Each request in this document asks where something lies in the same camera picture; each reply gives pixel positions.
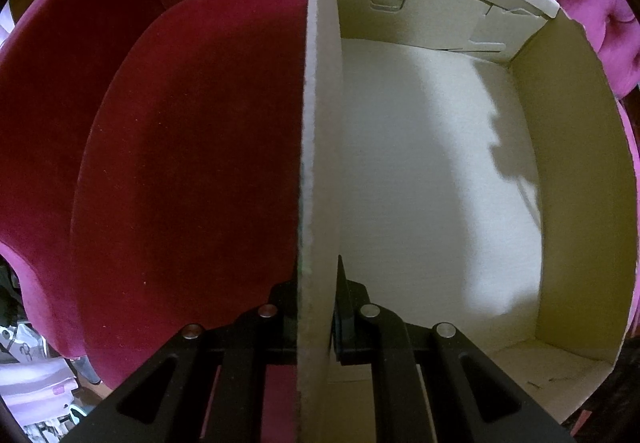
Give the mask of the cardboard box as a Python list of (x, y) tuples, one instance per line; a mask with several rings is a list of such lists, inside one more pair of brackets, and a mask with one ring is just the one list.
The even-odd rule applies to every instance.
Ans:
[(622, 117), (555, 0), (308, 0), (299, 437), (330, 439), (336, 275), (455, 325), (552, 418), (613, 370), (638, 259)]

